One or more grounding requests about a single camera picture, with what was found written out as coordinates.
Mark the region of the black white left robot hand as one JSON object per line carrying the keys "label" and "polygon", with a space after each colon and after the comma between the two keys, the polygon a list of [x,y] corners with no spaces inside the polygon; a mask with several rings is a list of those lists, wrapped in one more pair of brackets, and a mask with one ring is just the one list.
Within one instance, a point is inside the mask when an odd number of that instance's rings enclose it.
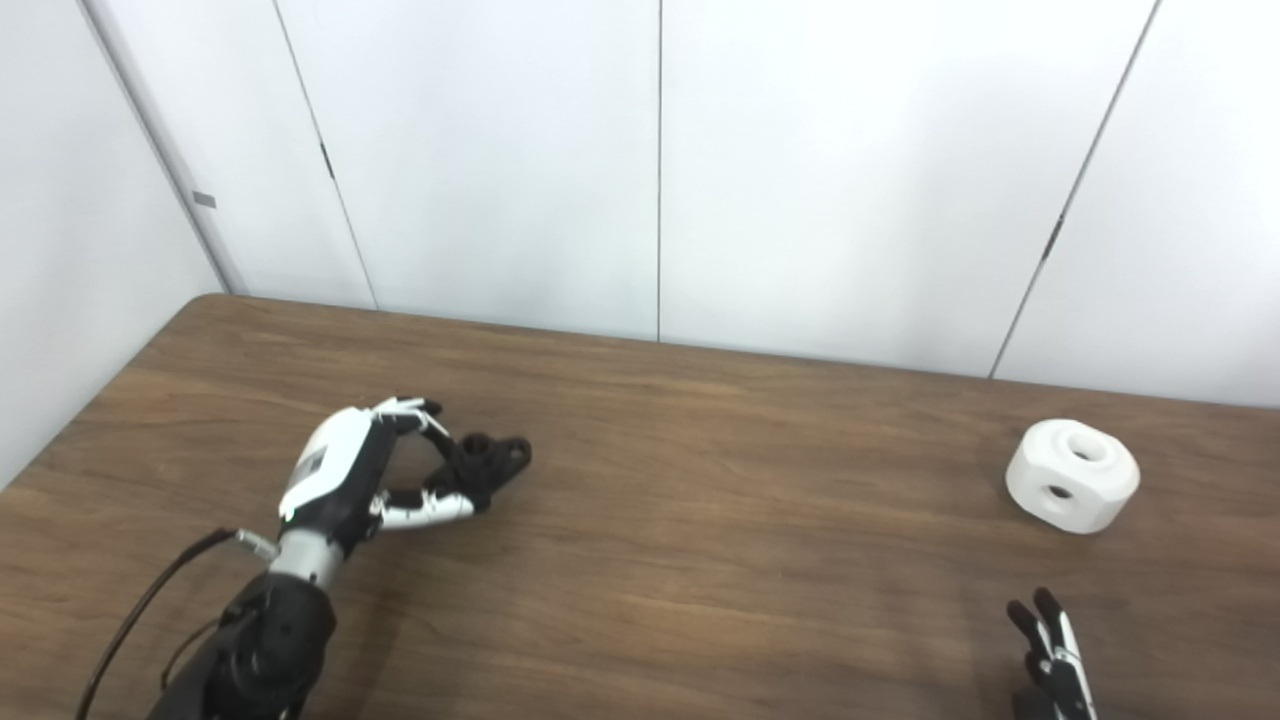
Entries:
{"label": "black white left robot hand", "polygon": [[[348,557],[379,530],[434,527],[485,512],[493,491],[462,464],[462,448],[436,419],[442,406],[390,397],[371,407],[343,407],[308,438],[278,505],[280,537],[311,534]],[[419,436],[443,465],[420,489],[381,486],[398,441]]]}

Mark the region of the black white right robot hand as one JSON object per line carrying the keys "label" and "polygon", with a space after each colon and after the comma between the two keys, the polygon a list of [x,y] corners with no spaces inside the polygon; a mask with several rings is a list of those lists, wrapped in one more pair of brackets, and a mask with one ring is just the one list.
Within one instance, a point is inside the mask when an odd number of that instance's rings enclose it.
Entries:
{"label": "black white right robot hand", "polygon": [[1024,666],[1030,684],[1011,696],[1015,719],[1097,719],[1098,714],[1070,618],[1046,587],[1036,588],[1034,609],[1007,603],[1014,626],[1028,641]]}

